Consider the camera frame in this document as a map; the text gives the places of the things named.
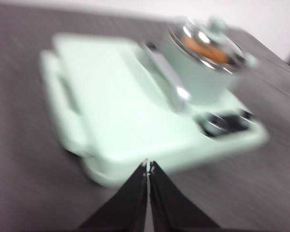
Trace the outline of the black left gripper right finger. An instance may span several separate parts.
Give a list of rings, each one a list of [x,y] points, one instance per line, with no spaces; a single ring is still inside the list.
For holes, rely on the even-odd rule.
[[[220,229],[178,189],[155,161],[150,163],[149,181],[156,232],[212,232]]]

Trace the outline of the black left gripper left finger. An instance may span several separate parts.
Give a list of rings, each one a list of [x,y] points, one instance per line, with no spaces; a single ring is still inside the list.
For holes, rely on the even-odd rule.
[[[78,229],[82,232],[143,232],[147,209],[147,160],[117,193]]]

